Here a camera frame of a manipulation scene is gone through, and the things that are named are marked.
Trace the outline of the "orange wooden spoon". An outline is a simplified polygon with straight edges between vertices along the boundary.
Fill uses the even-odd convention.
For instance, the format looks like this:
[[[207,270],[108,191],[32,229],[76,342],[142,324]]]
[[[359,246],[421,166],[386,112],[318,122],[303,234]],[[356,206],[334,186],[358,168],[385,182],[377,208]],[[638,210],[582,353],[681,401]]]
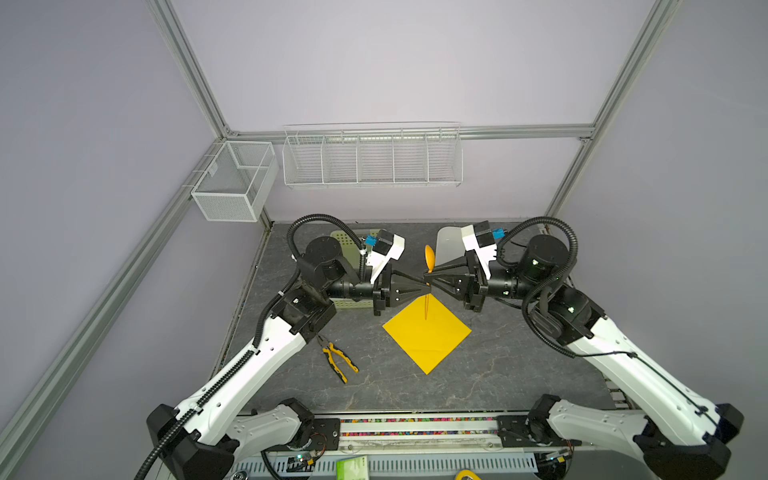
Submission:
[[[434,267],[436,266],[436,254],[433,248],[430,245],[426,245],[424,247],[424,257],[425,257],[425,263],[428,273],[432,273]],[[432,298],[431,293],[427,293],[424,296],[424,319],[427,320],[429,318],[429,311],[430,311],[430,300]]]

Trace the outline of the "yellow paper napkin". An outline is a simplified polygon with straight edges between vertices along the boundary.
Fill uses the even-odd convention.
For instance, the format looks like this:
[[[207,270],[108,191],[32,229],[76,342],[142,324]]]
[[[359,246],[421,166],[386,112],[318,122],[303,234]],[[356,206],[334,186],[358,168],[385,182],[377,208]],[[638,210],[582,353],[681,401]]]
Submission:
[[[433,294],[412,301],[383,328],[426,375],[472,332]]]

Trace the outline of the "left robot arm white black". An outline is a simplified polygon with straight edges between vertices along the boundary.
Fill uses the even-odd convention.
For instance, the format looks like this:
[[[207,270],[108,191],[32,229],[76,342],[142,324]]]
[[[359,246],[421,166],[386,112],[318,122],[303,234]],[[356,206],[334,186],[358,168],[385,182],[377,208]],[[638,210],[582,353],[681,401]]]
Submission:
[[[429,291],[394,269],[405,240],[387,230],[362,238],[340,219],[315,213],[288,227],[286,243],[295,270],[261,311],[252,340],[188,398],[152,411],[153,448],[136,478],[162,462],[176,479],[223,479],[242,458],[310,442],[314,416],[296,399],[265,413],[241,412],[285,362],[319,338],[337,312],[336,300],[370,299],[379,315]]]

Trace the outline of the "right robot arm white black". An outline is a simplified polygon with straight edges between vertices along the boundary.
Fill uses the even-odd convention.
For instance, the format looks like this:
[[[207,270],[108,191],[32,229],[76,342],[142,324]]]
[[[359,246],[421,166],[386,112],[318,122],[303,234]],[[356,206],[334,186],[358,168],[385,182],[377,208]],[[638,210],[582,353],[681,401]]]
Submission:
[[[569,285],[579,242],[550,216],[505,231],[486,222],[462,228],[462,256],[425,256],[424,278],[479,311],[488,299],[516,308],[548,348],[583,359],[637,405],[628,413],[574,404],[544,394],[528,411],[526,435],[540,445],[577,441],[641,461],[659,479],[719,479],[743,414],[715,404],[676,379],[635,345],[605,310]]]

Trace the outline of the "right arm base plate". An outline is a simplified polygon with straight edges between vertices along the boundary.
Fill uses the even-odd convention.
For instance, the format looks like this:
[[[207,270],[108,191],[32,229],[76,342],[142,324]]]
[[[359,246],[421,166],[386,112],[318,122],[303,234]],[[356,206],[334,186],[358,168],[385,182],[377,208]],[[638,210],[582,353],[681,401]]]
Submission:
[[[505,448],[576,447],[583,444],[580,440],[561,437],[546,419],[529,413],[499,415],[496,421],[497,436]]]

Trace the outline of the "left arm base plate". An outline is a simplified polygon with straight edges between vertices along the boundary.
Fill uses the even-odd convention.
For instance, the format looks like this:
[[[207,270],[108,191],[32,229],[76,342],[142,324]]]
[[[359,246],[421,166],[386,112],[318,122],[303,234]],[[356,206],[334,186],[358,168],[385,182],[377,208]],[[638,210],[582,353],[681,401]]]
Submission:
[[[336,451],[341,440],[339,418],[314,418],[303,422],[294,437],[282,448],[294,451]]]

